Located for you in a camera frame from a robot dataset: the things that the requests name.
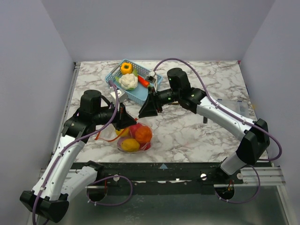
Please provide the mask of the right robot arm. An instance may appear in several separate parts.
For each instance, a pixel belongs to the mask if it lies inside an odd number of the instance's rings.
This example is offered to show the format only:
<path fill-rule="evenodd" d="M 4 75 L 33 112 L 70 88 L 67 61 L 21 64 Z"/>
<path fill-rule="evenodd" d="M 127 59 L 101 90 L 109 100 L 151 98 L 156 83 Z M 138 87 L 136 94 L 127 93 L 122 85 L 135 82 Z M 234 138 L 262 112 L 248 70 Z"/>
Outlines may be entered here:
<path fill-rule="evenodd" d="M 253 121 L 228 108 L 222 111 L 223 105 L 215 100 L 211 101 L 203 90 L 191 87 L 186 72 L 181 68 L 170 69 L 167 77 L 169 89 L 148 89 L 139 118 L 157 116 L 162 112 L 163 105 L 177 101 L 182 108 L 210 119 L 229 131 L 240 141 L 240 145 L 220 164 L 215 173 L 217 181 L 222 184 L 230 181 L 237 170 L 246 165 L 254 165 L 259 160 L 270 144 L 270 138 L 266 135 L 266 121 Z"/>

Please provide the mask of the yellow lemon front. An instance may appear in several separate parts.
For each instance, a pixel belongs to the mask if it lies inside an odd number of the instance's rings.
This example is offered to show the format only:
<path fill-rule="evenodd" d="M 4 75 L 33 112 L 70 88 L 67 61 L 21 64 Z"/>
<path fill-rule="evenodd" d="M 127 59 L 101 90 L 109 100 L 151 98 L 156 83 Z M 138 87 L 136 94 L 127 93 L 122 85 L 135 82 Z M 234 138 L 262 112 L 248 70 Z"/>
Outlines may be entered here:
<path fill-rule="evenodd" d="M 129 133 L 129 128 L 125 128 L 125 129 L 120 129 L 120 130 L 115 130 L 115 133 L 118 137 L 128 137 L 130 136 Z"/>

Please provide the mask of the clear zip top bag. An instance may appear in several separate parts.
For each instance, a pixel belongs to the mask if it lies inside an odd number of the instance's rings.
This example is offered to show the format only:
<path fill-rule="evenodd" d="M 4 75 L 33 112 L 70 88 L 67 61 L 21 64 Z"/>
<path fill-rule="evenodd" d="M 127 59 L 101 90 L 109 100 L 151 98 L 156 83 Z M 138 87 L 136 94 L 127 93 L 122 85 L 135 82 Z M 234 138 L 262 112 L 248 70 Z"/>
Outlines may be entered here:
<path fill-rule="evenodd" d="M 136 123 L 141 123 L 143 126 L 148 126 L 151 130 L 150 123 L 145 119 L 135 119 Z M 109 143 L 111 146 L 116 148 L 117 150 L 124 152 L 124 153 L 139 153 L 144 151 L 136 151 L 136 152 L 125 152 L 121 149 L 120 144 L 124 139 L 132 138 L 131 135 L 128 137 L 118 137 L 115 133 L 115 128 L 113 125 L 109 125 L 107 128 L 105 128 L 103 131 L 98 132 L 97 136 L 95 137 L 95 140 L 100 140 L 106 143 Z M 152 140 L 154 137 L 154 133 L 152 131 L 152 139 L 151 139 L 151 147 L 152 147 Z"/>

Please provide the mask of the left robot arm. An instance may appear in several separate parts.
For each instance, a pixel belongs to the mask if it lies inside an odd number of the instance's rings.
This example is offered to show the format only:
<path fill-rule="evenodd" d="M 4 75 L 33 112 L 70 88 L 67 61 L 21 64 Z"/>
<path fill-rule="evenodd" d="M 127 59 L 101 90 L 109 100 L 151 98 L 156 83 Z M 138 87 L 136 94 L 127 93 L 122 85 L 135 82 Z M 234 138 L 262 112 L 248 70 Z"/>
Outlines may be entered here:
<path fill-rule="evenodd" d="M 60 222 L 69 203 L 87 185 L 99 185 L 106 178 L 104 166 L 89 161 L 74 178 L 65 182 L 75 158 L 84 148 L 89 137 L 110 124 L 115 128 L 126 128 L 136 124 L 122 102 L 109 102 L 100 91 L 87 90 L 81 97 L 76 112 L 65 121 L 54 156 L 37 184 L 29 191 L 23 191 L 20 201 L 32 212 L 33 224 L 36 215 L 46 221 Z"/>

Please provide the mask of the small orange fruit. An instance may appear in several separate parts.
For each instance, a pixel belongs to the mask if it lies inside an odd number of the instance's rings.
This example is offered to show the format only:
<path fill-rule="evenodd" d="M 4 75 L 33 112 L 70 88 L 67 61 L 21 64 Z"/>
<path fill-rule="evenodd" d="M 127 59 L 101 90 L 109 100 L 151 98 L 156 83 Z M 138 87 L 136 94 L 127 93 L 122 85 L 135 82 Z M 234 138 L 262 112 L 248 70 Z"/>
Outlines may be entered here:
<path fill-rule="evenodd" d="M 140 144 L 136 139 L 128 138 L 121 142 L 120 147 L 125 152 L 136 152 L 139 150 Z"/>

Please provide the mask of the orange pumpkin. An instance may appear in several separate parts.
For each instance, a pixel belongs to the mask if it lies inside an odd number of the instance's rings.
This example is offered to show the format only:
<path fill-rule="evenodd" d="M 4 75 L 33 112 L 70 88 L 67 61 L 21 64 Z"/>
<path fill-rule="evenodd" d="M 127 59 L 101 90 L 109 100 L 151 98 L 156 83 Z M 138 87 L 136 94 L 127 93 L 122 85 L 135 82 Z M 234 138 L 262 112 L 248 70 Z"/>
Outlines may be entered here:
<path fill-rule="evenodd" d="M 152 139 L 152 130 L 148 126 L 139 127 L 135 132 L 135 139 L 139 143 L 149 143 Z"/>

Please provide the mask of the red bell pepper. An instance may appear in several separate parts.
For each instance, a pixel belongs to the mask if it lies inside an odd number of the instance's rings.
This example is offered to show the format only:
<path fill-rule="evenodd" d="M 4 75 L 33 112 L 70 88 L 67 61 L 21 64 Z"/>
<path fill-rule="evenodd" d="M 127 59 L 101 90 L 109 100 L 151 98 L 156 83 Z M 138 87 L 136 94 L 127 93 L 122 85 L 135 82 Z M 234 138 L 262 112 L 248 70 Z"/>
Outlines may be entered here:
<path fill-rule="evenodd" d="M 143 125 L 141 123 L 137 123 L 137 124 L 132 125 L 132 126 L 129 127 L 129 133 L 130 133 L 132 138 L 135 138 L 135 133 L 136 133 L 137 129 L 139 129 L 142 126 Z"/>

